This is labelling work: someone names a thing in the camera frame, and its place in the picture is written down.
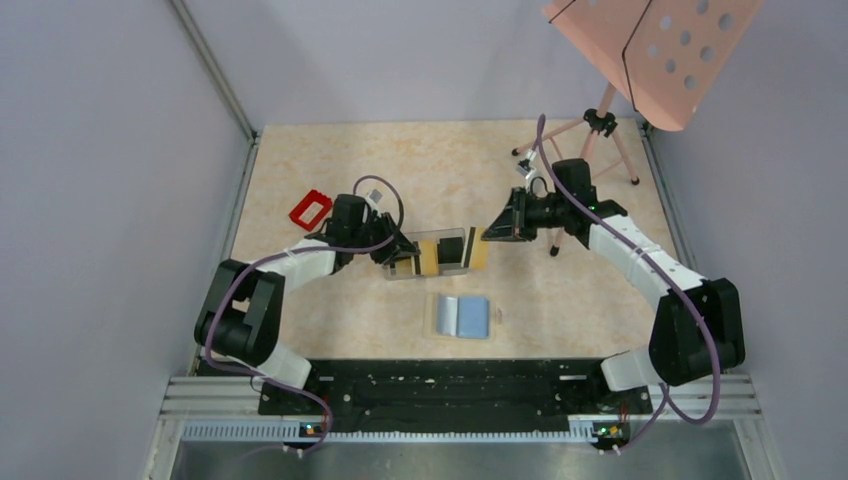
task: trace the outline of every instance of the hole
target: hole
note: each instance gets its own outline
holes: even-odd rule
[[[722,32],[726,32],[730,30],[730,27],[733,26],[733,15],[729,13],[725,13],[718,19],[718,28],[721,29]]]
[[[701,49],[701,60],[703,60],[705,62],[709,62],[709,61],[712,61],[712,59],[714,57],[715,57],[715,50],[713,50],[713,47],[710,47],[709,45],[707,45],[706,47]]]

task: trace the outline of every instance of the white wall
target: white wall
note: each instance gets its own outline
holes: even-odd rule
[[[790,478],[848,471],[844,0],[769,0],[684,132],[657,135],[698,265],[739,287]]]
[[[187,3],[259,127],[579,117],[606,86],[550,0]],[[621,96],[613,111],[633,115]]]
[[[131,479],[246,143],[164,1],[0,6],[0,478]]]

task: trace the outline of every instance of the purple cable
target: purple cable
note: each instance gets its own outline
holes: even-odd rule
[[[362,177],[359,180],[357,180],[356,185],[359,185],[359,183],[366,178],[373,178],[373,179],[379,180],[380,182],[385,184],[386,187],[388,187],[389,190],[391,190],[392,193],[394,194],[395,198],[398,201],[398,204],[401,204],[400,194],[398,193],[397,189],[395,189],[395,187],[391,183],[389,183],[388,181],[386,181],[385,179],[383,179],[381,177],[378,177],[376,175],[366,175],[365,177]],[[254,370],[252,368],[232,367],[230,365],[224,365],[222,363],[215,361],[215,359],[212,358],[212,339],[213,339],[214,334],[215,334],[215,329],[218,328],[218,324],[221,323],[221,317],[224,314],[224,310],[226,310],[227,306],[229,306],[230,302],[233,299],[233,295],[235,294],[235,291],[238,289],[239,285],[241,285],[241,282],[243,282],[244,279],[247,278],[247,276],[250,275],[251,272],[253,272],[257,268],[261,267],[262,265],[264,265],[268,262],[273,262],[275,260],[286,258],[289,255],[299,255],[301,253],[326,252],[326,251],[332,251],[332,252],[338,252],[338,253],[353,253],[353,254],[371,253],[375,250],[379,250],[379,249],[385,247],[386,245],[391,243],[393,239],[394,239],[394,233],[389,238],[387,238],[387,239],[383,240],[382,242],[378,243],[377,245],[374,245],[374,246],[371,246],[371,247],[344,248],[344,247],[331,247],[331,246],[311,246],[311,247],[295,248],[295,249],[288,250],[288,251],[285,251],[285,252],[276,253],[274,255],[269,255],[265,258],[261,258],[261,259],[255,261],[255,262],[251,263],[250,265],[248,265],[235,278],[235,280],[233,280],[233,283],[230,285],[230,288],[228,288],[227,292],[224,293],[224,298],[221,299],[221,304],[218,306],[218,310],[215,312],[215,315],[212,317],[212,323],[209,325],[209,332],[206,334],[206,341],[203,343],[203,347],[204,347],[203,358],[206,360],[206,363],[208,363],[209,366],[216,368],[218,370],[224,371],[224,372],[240,373],[240,374],[244,374],[244,375],[261,377],[266,382],[270,383],[271,385],[273,385],[273,386],[275,386],[275,387],[277,387],[281,390],[285,390],[287,392],[292,392],[292,393],[295,393],[295,394],[298,394],[298,395],[303,395],[304,397],[306,397],[306,398],[312,400],[313,402],[317,403],[318,405],[320,405],[321,408],[324,410],[324,412],[326,412],[326,414],[327,414],[327,427],[321,433],[321,436],[318,437],[318,441],[315,442],[311,447],[309,447],[309,448],[307,448],[306,450],[303,451],[304,454],[311,452],[312,450],[317,448],[319,445],[324,443],[324,440],[326,439],[327,434],[330,432],[330,429],[333,426],[333,412],[330,410],[330,406],[327,405],[327,403],[324,402],[324,400],[322,400],[321,398],[319,398],[317,395],[313,394],[312,392],[308,392],[308,391],[302,390],[300,388],[296,388],[296,387],[286,385],[284,383],[280,383],[273,378],[266,377],[263,373],[258,372],[258,371]],[[240,458],[250,456],[253,453],[255,453],[255,452],[248,452],[247,454],[243,455]]]
[[[665,273],[662,268],[660,268],[657,262],[655,262],[649,255],[642,255],[644,252],[641,248],[639,248],[639,246],[630,241],[629,238],[619,233],[616,229],[612,228],[608,223],[604,222],[603,219],[595,215],[594,212],[586,208],[582,203],[580,203],[576,198],[574,198],[574,195],[572,195],[571,192],[566,190],[565,186],[563,186],[562,182],[560,182],[557,176],[554,174],[554,170],[551,167],[550,162],[548,162],[548,157],[547,155],[545,155],[545,148],[542,146],[542,136],[545,132],[545,120],[546,118],[544,113],[539,115],[539,121],[536,123],[536,143],[534,145],[534,148],[539,151],[539,156],[542,157],[542,163],[545,164],[545,169],[548,171],[548,175],[550,175],[557,189],[563,195],[565,195],[565,198],[567,198],[568,201],[571,202],[572,205],[574,205],[584,215],[592,219],[593,222],[603,227],[615,238],[621,240],[625,245],[627,245],[634,252],[639,254],[639,256],[643,260],[645,260],[645,263],[650,265],[651,268],[653,268],[654,271],[657,272],[657,275],[659,275],[659,277],[669,287],[671,287],[671,290],[680,298],[680,300],[683,302],[683,305],[692,315],[692,318],[695,319],[695,323],[698,324],[698,329],[701,331],[701,335],[703,335],[704,337],[704,342],[707,344],[707,351],[710,354],[710,366],[712,367],[713,373],[713,393],[710,398],[710,406],[709,408],[707,408],[707,412],[704,413],[704,416],[702,416],[701,418],[692,418],[686,415],[677,405],[675,405],[674,401],[671,399],[671,395],[669,394],[668,386],[665,384],[660,384],[660,389],[663,392],[662,407],[665,407],[664,404],[667,402],[669,407],[671,407],[671,409],[674,410],[674,412],[679,415],[680,418],[682,418],[688,423],[692,423],[695,425],[703,425],[709,422],[715,415],[716,410],[718,410],[718,401],[721,392],[721,365],[719,364],[718,360],[718,350],[715,346],[715,340],[713,340],[713,336],[710,333],[710,329],[709,327],[707,327],[706,322],[704,322],[704,317],[702,317],[701,313],[698,312],[698,308],[695,307],[695,304],[692,303],[692,300],[690,300],[689,297],[687,297],[686,294],[683,293],[683,290],[681,290],[677,283],[675,283],[674,280],[672,280],[671,277],[667,273]],[[645,424],[645,427],[650,426],[650,424],[652,424],[654,420],[656,420],[656,418],[659,416],[658,412],[661,411],[662,408],[658,408],[657,411],[654,413],[654,416],[652,416],[648,423]],[[639,434],[634,437],[634,440],[642,434],[642,432],[645,430],[645,427],[643,427],[642,430],[639,431]]]

